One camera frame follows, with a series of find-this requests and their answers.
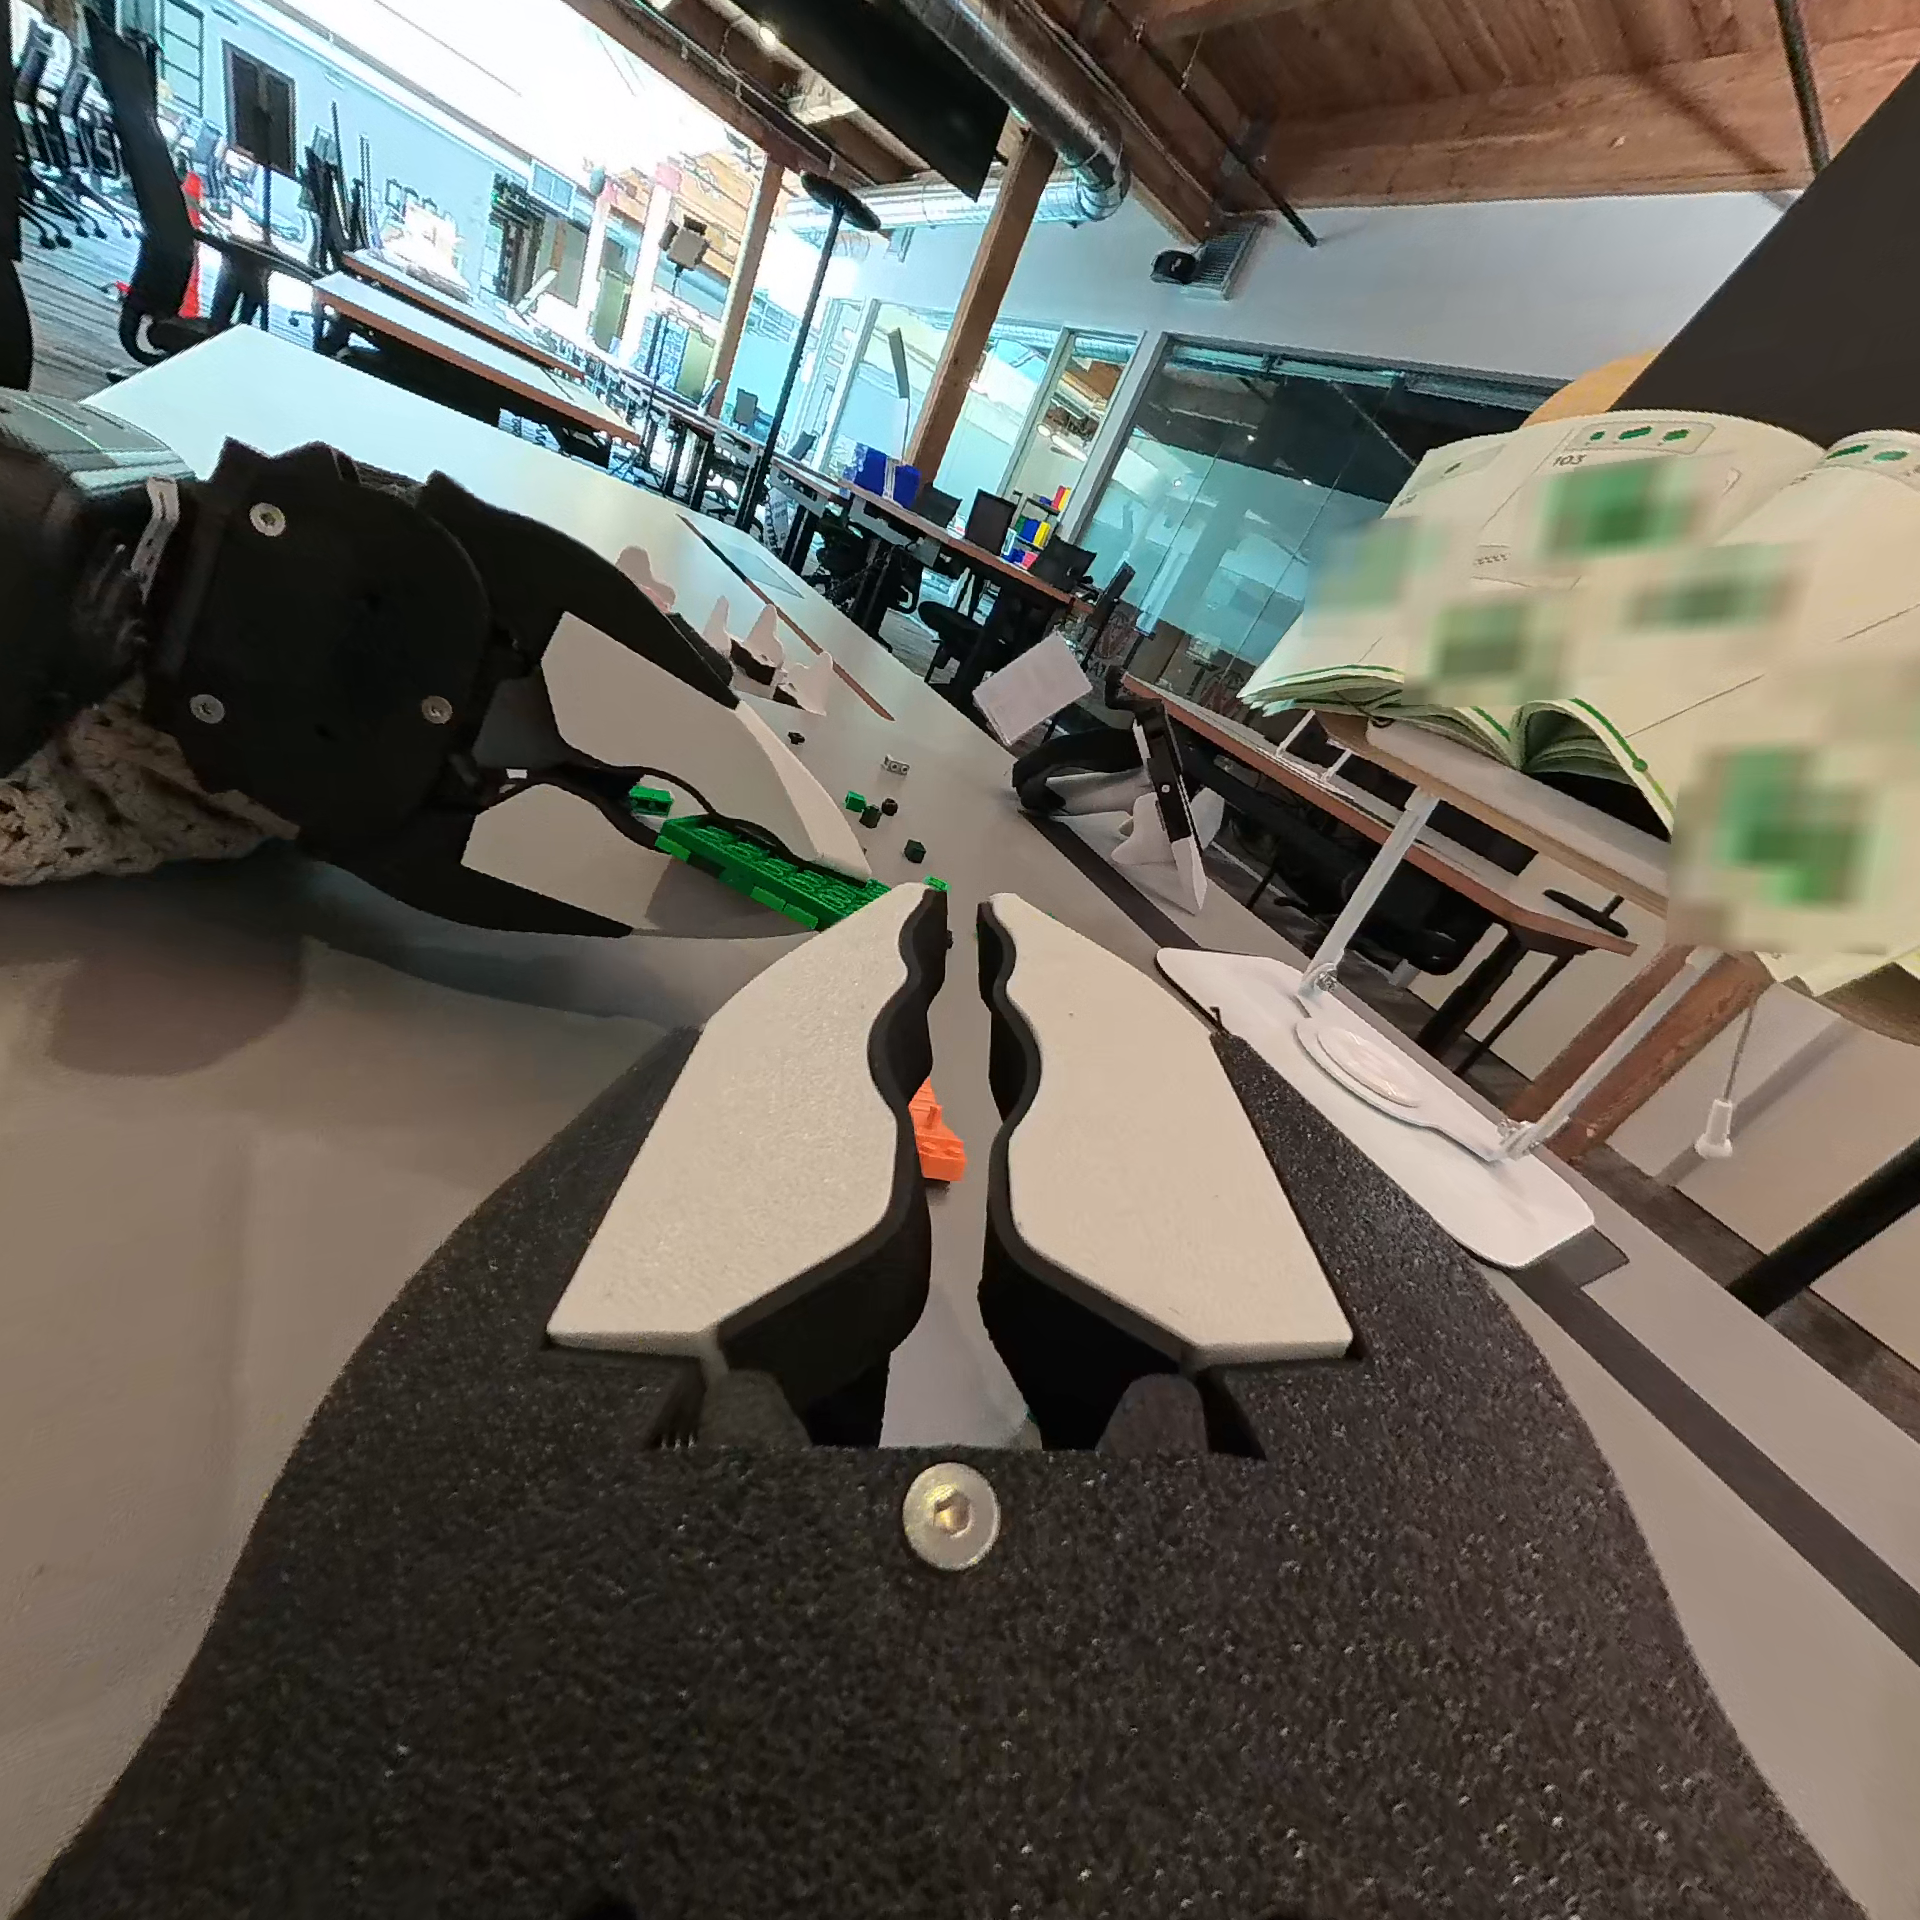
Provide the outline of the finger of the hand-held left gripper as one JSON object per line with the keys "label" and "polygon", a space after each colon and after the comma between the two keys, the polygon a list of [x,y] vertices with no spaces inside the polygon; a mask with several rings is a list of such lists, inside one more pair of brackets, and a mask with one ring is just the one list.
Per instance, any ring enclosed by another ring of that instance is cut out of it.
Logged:
{"label": "finger of the hand-held left gripper", "polygon": [[527,784],[483,809],[464,874],[634,935],[706,935],[706,876],[661,853],[628,817],[560,784]]}
{"label": "finger of the hand-held left gripper", "polygon": [[545,650],[560,740],[628,781],[664,777],[697,808],[772,834],[787,850],[873,876],[843,808],[759,709],[722,704],[634,648],[564,615]]}

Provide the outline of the black bag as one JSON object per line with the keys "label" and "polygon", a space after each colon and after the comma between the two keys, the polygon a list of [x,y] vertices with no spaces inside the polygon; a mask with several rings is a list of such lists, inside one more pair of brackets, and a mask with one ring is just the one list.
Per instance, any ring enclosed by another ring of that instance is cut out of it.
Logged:
{"label": "black bag", "polygon": [[1095,727],[1045,739],[1012,767],[1026,818],[1133,813],[1157,792],[1133,727]]}

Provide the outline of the white phone holder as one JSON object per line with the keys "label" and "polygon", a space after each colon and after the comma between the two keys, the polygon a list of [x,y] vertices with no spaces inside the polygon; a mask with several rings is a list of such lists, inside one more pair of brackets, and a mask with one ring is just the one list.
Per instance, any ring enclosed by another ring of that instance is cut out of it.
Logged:
{"label": "white phone holder", "polygon": [[1184,912],[1208,903],[1209,877],[1202,836],[1186,794],[1179,786],[1148,786],[1133,802],[1130,823],[1112,853],[1112,864],[1145,877],[1165,900]]}

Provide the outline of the lego instruction booklet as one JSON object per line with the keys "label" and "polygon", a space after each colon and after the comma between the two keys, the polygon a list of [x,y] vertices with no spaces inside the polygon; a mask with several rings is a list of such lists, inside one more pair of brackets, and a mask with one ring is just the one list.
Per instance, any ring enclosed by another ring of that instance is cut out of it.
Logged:
{"label": "lego instruction booklet", "polygon": [[1916,973],[1916,432],[1531,419],[1427,455],[1244,684],[1672,836],[1684,932],[1831,999]]}

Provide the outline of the tan round board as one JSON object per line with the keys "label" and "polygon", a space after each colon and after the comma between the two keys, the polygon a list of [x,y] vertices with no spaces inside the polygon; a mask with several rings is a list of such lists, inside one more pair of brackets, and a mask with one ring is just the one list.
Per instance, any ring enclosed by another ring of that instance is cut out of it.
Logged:
{"label": "tan round board", "polygon": [[1524,425],[1567,424],[1610,413],[1660,354],[1663,348],[1628,352],[1573,377],[1563,389],[1544,401],[1524,419]]}

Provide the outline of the green lego plate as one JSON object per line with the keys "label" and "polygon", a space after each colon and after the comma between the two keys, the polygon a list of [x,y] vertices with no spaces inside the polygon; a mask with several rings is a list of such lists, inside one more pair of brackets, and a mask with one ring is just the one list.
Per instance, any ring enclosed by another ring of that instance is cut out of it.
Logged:
{"label": "green lego plate", "polygon": [[664,817],[655,847],[805,930],[833,928],[891,889],[888,880],[793,855],[761,828],[711,813]]}

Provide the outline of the dark grey panel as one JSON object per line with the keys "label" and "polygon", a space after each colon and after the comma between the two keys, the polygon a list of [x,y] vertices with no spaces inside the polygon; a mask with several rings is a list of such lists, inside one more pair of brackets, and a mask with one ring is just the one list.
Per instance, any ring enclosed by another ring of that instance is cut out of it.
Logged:
{"label": "dark grey panel", "polygon": [[1619,409],[1739,417],[1820,447],[1867,427],[1917,431],[1916,71]]}

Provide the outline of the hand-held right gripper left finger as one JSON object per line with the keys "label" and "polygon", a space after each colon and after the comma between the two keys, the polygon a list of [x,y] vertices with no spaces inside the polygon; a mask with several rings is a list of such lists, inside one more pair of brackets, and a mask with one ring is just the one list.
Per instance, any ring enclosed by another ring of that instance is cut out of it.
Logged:
{"label": "hand-held right gripper left finger", "polygon": [[817,1445],[880,1442],[931,1293],[913,1100],[948,949],[948,895],[898,885],[704,1025],[546,1320],[555,1353],[768,1377]]}

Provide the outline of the black phone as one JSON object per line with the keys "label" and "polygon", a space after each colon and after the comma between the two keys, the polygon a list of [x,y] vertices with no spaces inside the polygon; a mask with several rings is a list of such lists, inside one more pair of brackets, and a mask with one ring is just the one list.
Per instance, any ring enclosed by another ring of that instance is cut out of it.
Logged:
{"label": "black phone", "polygon": [[1140,771],[1148,781],[1148,799],[1169,850],[1197,853],[1197,828],[1194,818],[1194,802],[1184,779],[1184,760],[1179,739],[1159,704],[1140,709],[1136,715],[1136,745],[1140,755]]}

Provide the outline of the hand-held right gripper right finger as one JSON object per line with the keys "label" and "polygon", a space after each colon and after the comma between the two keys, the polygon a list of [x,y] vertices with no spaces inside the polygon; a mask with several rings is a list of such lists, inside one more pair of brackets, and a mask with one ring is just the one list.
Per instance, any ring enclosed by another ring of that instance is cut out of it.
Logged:
{"label": "hand-held right gripper right finger", "polygon": [[977,912],[989,1015],[977,1289],[1043,1449],[1095,1449],[1130,1389],[1341,1362],[1354,1321],[1220,1063],[1152,978],[1019,896]]}

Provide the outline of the wooden desk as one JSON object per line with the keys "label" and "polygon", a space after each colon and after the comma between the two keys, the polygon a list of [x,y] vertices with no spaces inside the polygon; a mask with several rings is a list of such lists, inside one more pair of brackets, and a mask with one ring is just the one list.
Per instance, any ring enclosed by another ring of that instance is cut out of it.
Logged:
{"label": "wooden desk", "polygon": [[346,340],[365,340],[354,363],[418,399],[500,425],[506,417],[539,425],[579,459],[611,467],[612,447],[639,449],[643,431],[576,381],[418,304],[407,304],[347,275],[314,290],[324,321],[315,348],[347,359]]}
{"label": "wooden desk", "polygon": [[[1250,877],[1244,903],[1268,899],[1268,919],[1305,954],[1325,939],[1338,911],[1375,861],[1384,836],[1367,808],[1400,812],[1408,784],[1367,760],[1340,760],[1338,745],[1308,715],[1308,743],[1331,757],[1300,760],[1225,715],[1164,696],[1179,736],[1188,784],[1201,800],[1224,800],[1224,850],[1208,855],[1208,874]],[[1403,992],[1424,1023],[1418,1045],[1458,1077],[1493,1052],[1493,1039],[1457,1055],[1475,1019],[1505,991],[1521,963],[1545,961],[1505,1025],[1521,1017],[1585,954],[1631,954],[1632,939],[1616,906],[1585,903],[1567,892],[1523,892],[1539,855],[1521,841],[1450,804],[1437,804],[1384,899],[1370,911],[1355,951],[1381,973],[1453,976],[1447,999],[1427,1005]],[[1657,1088],[1689,1066],[1727,1026],[1745,1025],[1761,1004],[1764,976],[1756,963],[1722,959],[1657,1023],[1570,1113],[1548,1149],[1567,1163],[1585,1161]]]}

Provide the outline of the black hanging monitor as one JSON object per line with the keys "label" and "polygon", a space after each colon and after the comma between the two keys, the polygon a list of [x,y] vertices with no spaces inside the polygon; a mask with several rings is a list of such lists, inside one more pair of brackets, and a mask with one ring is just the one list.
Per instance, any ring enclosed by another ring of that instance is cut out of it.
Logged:
{"label": "black hanging monitor", "polygon": [[977,202],[1009,115],[1001,96],[901,2],[739,2],[817,75]]}

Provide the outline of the white sign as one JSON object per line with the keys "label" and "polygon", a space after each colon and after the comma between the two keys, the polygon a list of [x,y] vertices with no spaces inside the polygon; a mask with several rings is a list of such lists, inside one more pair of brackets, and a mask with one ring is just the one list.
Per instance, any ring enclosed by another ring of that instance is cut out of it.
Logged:
{"label": "white sign", "polygon": [[1093,681],[1067,637],[1049,634],[983,676],[973,689],[971,704],[999,745],[1012,749],[1093,691]]}

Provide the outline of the wooden post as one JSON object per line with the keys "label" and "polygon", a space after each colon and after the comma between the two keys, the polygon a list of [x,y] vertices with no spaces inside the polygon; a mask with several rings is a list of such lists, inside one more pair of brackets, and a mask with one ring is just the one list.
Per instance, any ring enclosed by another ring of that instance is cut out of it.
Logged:
{"label": "wooden post", "polygon": [[993,216],[977,248],[967,287],[951,313],[941,357],[933,370],[905,463],[936,485],[964,409],[971,379],[987,352],[1019,255],[1047,192],[1057,152],[1029,129],[1005,163]]}

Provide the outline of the black office chair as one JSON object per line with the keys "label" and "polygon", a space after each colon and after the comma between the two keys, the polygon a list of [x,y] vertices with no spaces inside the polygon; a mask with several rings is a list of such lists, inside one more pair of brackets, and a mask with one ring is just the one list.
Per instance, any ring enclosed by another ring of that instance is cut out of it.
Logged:
{"label": "black office chair", "polygon": [[185,315],[185,296],[199,271],[199,236],[161,135],[147,58],[98,4],[84,4],[82,16],[95,79],[107,99],[139,220],[136,268],[120,307],[120,340],[139,367],[155,369],[211,337],[211,322]]}

